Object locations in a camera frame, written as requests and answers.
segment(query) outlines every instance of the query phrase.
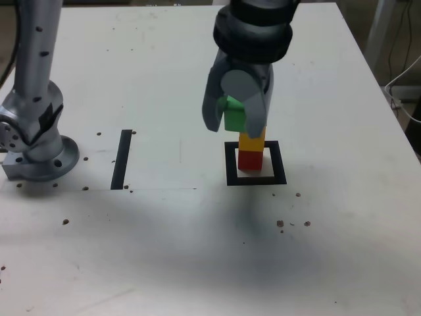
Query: black square outline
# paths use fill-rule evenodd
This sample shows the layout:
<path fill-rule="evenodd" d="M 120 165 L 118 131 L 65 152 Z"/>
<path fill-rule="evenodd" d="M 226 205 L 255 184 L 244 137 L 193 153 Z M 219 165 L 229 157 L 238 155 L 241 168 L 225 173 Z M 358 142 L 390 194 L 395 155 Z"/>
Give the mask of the black square outline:
<path fill-rule="evenodd" d="M 282 163 L 281 151 L 277 140 L 264 142 L 264 147 L 270 150 L 270 160 L 274 176 L 238 177 L 237 159 L 235 159 L 235 149 L 238 142 L 225 142 L 225 166 L 227 186 L 272 186 L 275 184 L 287 184 L 284 164 Z"/>

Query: cable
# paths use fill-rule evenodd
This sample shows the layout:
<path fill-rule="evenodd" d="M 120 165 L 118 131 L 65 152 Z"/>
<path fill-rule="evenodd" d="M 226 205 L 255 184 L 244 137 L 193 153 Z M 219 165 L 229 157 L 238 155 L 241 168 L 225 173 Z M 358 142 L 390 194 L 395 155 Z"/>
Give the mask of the cable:
<path fill-rule="evenodd" d="M 16 60 L 16 55 L 18 54 L 19 41 L 20 41 L 20 11 L 19 11 L 18 0 L 14 0 L 14 12 L 16 14 L 16 35 L 14 36 L 14 46 L 13 46 L 11 59 L 9 60 L 9 63 L 6 66 L 4 73 L 1 75 L 0 88 L 5 83 L 7 76 L 9 75 L 13 67 L 14 61 Z"/>
<path fill-rule="evenodd" d="M 410 0 L 404 6 L 404 8 L 402 10 L 401 21 L 399 22 L 399 26 L 398 26 L 398 28 L 396 30 L 395 38 L 393 39 L 393 43 L 392 43 L 392 46 L 391 46 L 391 49 L 390 49 L 389 59 L 388 59 L 388 64 L 389 64 L 389 81 L 392 80 L 392 78 L 393 78 L 393 71 L 392 71 L 392 65 L 391 65 L 391 58 L 392 58 L 393 49 L 395 48 L 396 41 L 397 41 L 397 39 L 399 37 L 399 33 L 401 32 L 401 28 L 402 28 L 402 25 L 403 25 L 403 19 L 404 19 L 405 11 L 407 12 L 407 14 L 409 16 L 409 9 L 410 9 L 411 4 L 412 4 L 412 0 Z M 410 44 L 411 43 L 412 43 L 412 29 L 410 29 Z M 402 71 L 404 71 L 405 68 L 407 67 L 406 66 L 406 63 L 407 63 L 407 58 L 405 59 L 405 63 L 404 63 L 404 66 L 403 66 Z M 395 101 L 393 99 L 390 100 L 390 108 L 392 109 L 392 111 L 396 110 L 396 117 L 398 118 L 399 117 L 399 111 L 398 111 L 398 108 L 397 108 L 397 106 L 395 104 Z"/>
<path fill-rule="evenodd" d="M 404 74 L 406 74 L 419 60 L 421 59 L 421 55 L 415 60 L 415 62 L 412 63 L 412 65 L 410 65 L 404 72 L 402 72 L 400 75 L 398 75 L 398 77 L 396 77 L 395 79 L 393 79 L 392 81 L 390 81 L 388 84 L 386 84 L 384 86 L 384 92 L 390 96 L 390 98 L 392 98 L 392 100 L 399 102 L 399 100 L 395 99 L 389 92 L 387 92 L 387 90 L 390 90 L 390 85 L 394 82 L 396 82 L 396 80 L 398 80 L 400 77 L 402 77 Z M 405 107 L 403 106 L 403 104 L 401 105 L 401 109 L 402 111 L 406 114 L 407 117 L 409 117 L 411 120 L 413 120 L 414 122 L 420 123 L 421 124 L 421 120 L 417 120 L 415 118 L 413 118 L 405 109 Z"/>
<path fill-rule="evenodd" d="M 399 36 L 399 32 L 401 31 L 401 27 L 402 27 L 402 25 L 403 25 L 403 19 L 404 19 L 405 11 L 407 12 L 407 16 L 408 16 L 409 43 L 408 43 L 407 54 L 406 54 L 406 56 L 405 56 L 405 61 L 404 61 L 404 63 L 403 63 L 403 67 L 402 67 L 401 73 L 402 73 L 402 72 L 406 69 L 406 67 L 407 67 L 408 57 L 409 57 L 409 53 L 410 53 L 410 48 L 411 48 L 411 45 L 412 45 L 412 22 L 411 22 L 411 19 L 410 19 L 410 9 L 411 9 L 411 7 L 412 7 L 412 4 L 413 4 L 413 3 L 414 3 L 414 1 L 413 1 L 413 0 L 410 0 L 410 1 L 409 1 L 406 5 L 405 5 L 405 7 L 403 8 L 403 11 L 402 11 L 402 14 L 401 14 L 401 21 L 400 21 L 400 23 L 399 23 L 399 27 L 398 27 L 398 29 L 397 29 L 397 32 L 396 32 L 396 35 L 395 35 L 395 38 L 394 38 L 394 40 L 393 40 L 392 47 L 391 47 L 391 50 L 390 50 L 390 54 L 389 54 L 389 80 L 391 80 L 391 79 L 392 79 L 391 56 L 392 56 L 392 52 L 393 52 L 393 49 L 394 49 L 394 47 L 395 47 L 395 44 L 396 44 L 397 38 L 398 38 L 398 36 Z M 394 87 L 394 85 L 395 85 L 395 84 L 397 84 L 397 81 L 396 81 L 396 82 L 394 82 L 394 83 L 390 86 L 390 88 L 389 88 L 389 94 L 390 94 L 390 95 L 392 95 L 392 96 L 393 96 L 393 94 L 392 94 L 392 88 Z M 396 118 L 398 118 L 398 117 L 399 117 L 399 108 L 401 108 L 401 107 L 396 106 L 396 103 L 395 103 L 395 100 L 394 100 L 394 99 L 391 99 L 391 100 L 390 100 L 390 107 L 391 107 L 392 111 L 396 110 Z"/>

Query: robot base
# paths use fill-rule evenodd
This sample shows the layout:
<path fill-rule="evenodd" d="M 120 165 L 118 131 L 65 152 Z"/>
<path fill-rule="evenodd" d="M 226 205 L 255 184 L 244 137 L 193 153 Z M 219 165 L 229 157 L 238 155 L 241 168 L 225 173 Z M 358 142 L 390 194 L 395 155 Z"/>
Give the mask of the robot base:
<path fill-rule="evenodd" d="M 22 153 L 8 152 L 3 161 L 3 169 L 9 180 L 48 181 L 68 173 L 79 160 L 76 142 L 61 136 L 63 150 L 54 158 L 42 163 L 27 160 Z"/>

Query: yellow block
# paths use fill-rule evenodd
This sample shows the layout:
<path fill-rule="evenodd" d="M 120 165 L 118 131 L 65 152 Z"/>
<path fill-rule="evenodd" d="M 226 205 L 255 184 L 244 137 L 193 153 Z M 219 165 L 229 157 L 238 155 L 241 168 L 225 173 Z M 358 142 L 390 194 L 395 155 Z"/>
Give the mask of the yellow block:
<path fill-rule="evenodd" d="M 263 151 L 265 133 L 266 127 L 263 129 L 262 135 L 259 138 L 249 138 L 247 133 L 239 133 L 238 150 Z"/>

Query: floor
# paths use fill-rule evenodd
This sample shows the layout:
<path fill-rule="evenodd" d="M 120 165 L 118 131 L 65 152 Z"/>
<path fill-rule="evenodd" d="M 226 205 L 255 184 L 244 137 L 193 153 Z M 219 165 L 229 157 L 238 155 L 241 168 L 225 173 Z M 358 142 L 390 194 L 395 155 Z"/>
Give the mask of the floor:
<path fill-rule="evenodd" d="M 312 2 L 312 0 L 303 0 L 303 2 Z M 364 51 L 368 33 L 374 17 L 378 0 L 337 0 L 337 4 L 352 31 L 359 47 Z M 132 5 L 174 5 L 181 3 L 182 5 L 209 5 L 212 0 L 132 0 Z M 379 85 L 383 86 L 390 81 L 391 75 L 388 67 L 389 52 L 398 28 L 401 13 L 405 2 L 398 2 L 394 10 L 392 21 L 389 25 L 387 38 L 382 49 L 379 63 L 374 72 Z M 412 63 L 419 54 L 421 54 L 421 1 L 414 1 L 411 9 L 412 20 L 412 47 L 409 53 L 409 63 Z M 4 71 L 6 64 L 11 55 L 14 43 L 15 31 L 14 11 L 12 7 L 0 6 L 0 73 Z M 398 75 L 403 67 L 403 61 L 407 53 L 407 45 L 409 43 L 409 27 L 405 21 L 401 36 L 399 36 L 393 55 L 391 58 L 391 66 L 393 76 Z M 399 82 L 402 85 L 421 85 L 421 63 L 413 68 Z M 399 113 L 399 122 L 405 128 L 408 118 L 403 113 Z"/>

